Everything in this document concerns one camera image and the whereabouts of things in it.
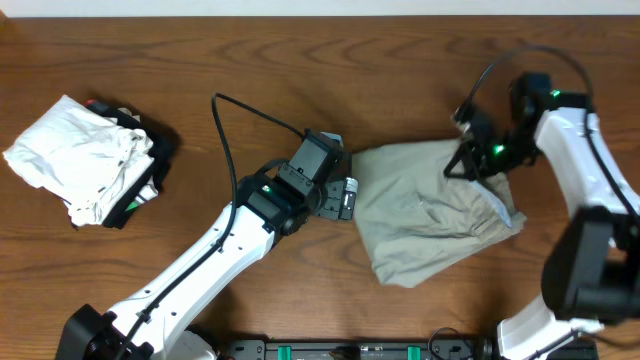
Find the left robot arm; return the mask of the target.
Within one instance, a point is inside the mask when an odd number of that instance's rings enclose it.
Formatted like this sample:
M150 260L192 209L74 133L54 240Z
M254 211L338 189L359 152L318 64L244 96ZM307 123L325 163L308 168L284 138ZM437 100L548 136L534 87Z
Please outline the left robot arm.
M310 217L351 219L358 183L337 134L306 130L290 160L273 160L243 178L207 232L158 277L101 314L85 304L64 325L58 359L191 359L187 329L239 274Z

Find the grey-green shorts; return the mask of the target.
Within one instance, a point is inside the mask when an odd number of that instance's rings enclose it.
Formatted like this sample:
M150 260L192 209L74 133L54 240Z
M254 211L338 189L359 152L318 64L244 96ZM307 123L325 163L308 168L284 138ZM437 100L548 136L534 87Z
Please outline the grey-green shorts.
M482 181L444 176L458 146L391 144L353 156L354 219L380 284L414 288L524 228L504 174Z

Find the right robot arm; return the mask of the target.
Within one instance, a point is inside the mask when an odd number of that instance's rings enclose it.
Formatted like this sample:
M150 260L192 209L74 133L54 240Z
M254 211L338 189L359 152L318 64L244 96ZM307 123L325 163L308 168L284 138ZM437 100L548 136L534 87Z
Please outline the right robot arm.
M509 88L514 127L498 139L467 97L452 115L463 139L446 165L449 179L481 181L544 156L569 223L547 258L541 292L477 341L477 359L594 359L596 334L639 316L639 196L599 129L593 87L553 88L524 73Z

